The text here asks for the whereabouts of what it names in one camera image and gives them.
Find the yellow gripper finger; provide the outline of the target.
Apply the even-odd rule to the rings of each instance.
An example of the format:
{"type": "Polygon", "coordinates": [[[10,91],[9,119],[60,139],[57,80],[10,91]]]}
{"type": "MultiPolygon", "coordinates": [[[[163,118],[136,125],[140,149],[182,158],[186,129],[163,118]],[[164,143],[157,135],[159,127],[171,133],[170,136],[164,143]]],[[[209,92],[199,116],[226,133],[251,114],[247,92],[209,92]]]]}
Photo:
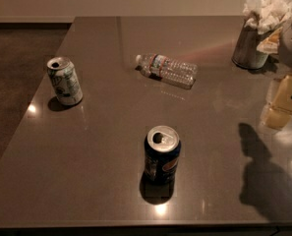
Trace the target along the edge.
{"type": "Polygon", "coordinates": [[[292,75],[272,80],[261,121],[269,129],[282,130],[292,119],[292,75]]]}
{"type": "Polygon", "coordinates": [[[282,27],[272,31],[267,32],[260,36],[260,42],[257,45],[258,52],[264,54],[277,54],[279,45],[280,45],[280,37],[282,34],[282,27]]]}

